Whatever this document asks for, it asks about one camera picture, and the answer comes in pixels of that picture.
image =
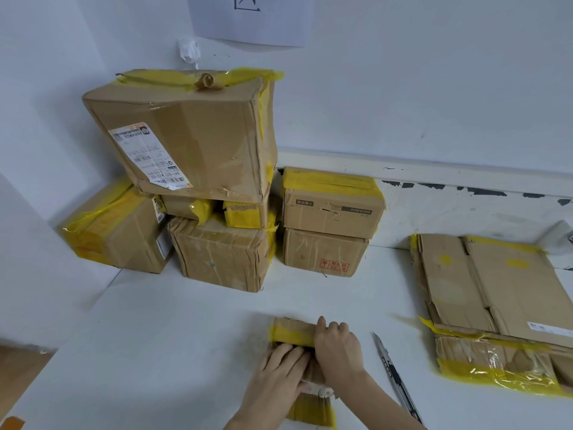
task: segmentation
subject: wooden floor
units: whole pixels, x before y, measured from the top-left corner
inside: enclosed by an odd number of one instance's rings
[[[51,357],[51,354],[0,346],[0,423]]]

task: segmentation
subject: white label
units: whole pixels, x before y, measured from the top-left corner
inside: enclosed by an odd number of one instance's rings
[[[169,190],[192,187],[147,124],[110,129],[109,133],[150,182]]]
[[[169,252],[171,252],[173,248],[173,242],[171,241],[167,227],[163,229],[159,237],[157,237],[157,247],[159,247],[163,259],[167,258],[167,255],[169,255]]]
[[[563,329],[562,327],[555,327],[554,325],[542,325],[540,323],[527,322],[527,324],[529,325],[529,328],[533,330],[573,338],[573,330]]]
[[[165,205],[161,202],[157,196],[153,196],[153,208],[155,209],[155,217],[157,217],[157,223],[161,223],[167,213],[165,212]]]

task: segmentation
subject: table surface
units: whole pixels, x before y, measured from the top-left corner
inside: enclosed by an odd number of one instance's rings
[[[571,293],[573,272],[558,271]],[[352,278],[275,259],[257,294],[181,276],[122,271],[11,414],[25,430],[220,429],[237,410],[275,316],[347,321],[364,365],[397,398],[370,332],[383,340],[429,429],[569,429],[573,400],[440,376],[409,253],[369,247]],[[364,428],[335,400],[338,428]],[[313,428],[286,421],[282,429]]]

